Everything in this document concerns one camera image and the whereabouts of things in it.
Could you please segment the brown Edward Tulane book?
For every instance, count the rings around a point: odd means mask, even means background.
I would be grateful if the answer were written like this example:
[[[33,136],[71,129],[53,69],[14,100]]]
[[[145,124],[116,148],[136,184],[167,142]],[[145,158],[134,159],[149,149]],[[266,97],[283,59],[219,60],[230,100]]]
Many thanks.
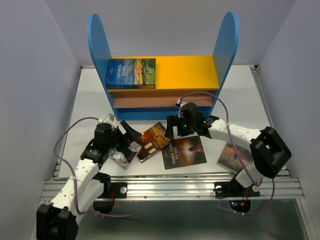
[[[166,128],[161,122],[156,123],[135,140],[141,146],[137,157],[141,163],[168,146],[172,140],[165,136]]]

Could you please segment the Jane Eyre book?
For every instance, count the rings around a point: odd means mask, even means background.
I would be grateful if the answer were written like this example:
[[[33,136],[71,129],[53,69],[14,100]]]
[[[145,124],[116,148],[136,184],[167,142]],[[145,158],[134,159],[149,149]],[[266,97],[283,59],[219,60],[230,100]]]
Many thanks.
[[[135,85],[135,84],[110,84],[107,85],[106,88],[108,90],[135,90],[135,89],[155,89],[155,84],[147,84],[147,85]]]

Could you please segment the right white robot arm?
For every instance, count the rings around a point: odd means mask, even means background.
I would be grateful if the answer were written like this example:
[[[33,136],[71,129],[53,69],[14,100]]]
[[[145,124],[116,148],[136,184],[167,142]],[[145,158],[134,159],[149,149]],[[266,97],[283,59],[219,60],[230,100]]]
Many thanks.
[[[196,133],[209,139],[232,143],[251,153],[251,164],[238,171],[230,181],[215,183],[215,195],[218,198],[240,197],[263,178],[274,179],[292,157],[288,146],[274,128],[245,128],[217,116],[205,116],[193,102],[184,103],[178,114],[168,116],[166,121],[167,138],[175,137],[173,128],[176,127],[180,137]]]

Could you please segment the Animal Farm book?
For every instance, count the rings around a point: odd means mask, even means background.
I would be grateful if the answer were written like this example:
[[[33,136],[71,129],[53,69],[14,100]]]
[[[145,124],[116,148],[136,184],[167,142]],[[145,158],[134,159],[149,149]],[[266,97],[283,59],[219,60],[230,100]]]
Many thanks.
[[[110,59],[105,85],[156,85],[156,59]]]

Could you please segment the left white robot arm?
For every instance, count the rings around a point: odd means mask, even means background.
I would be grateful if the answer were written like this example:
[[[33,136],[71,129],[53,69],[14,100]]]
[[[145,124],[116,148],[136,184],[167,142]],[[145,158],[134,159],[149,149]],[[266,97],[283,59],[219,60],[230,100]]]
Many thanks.
[[[41,204],[36,212],[36,239],[74,240],[85,215],[123,219],[131,214],[111,215],[97,212],[93,203],[98,197],[112,196],[111,177],[100,170],[109,158],[111,150],[123,153],[141,133],[124,120],[122,133],[111,120],[98,119],[94,137],[89,141],[76,167],[66,161],[71,176],[60,192],[48,203]]]

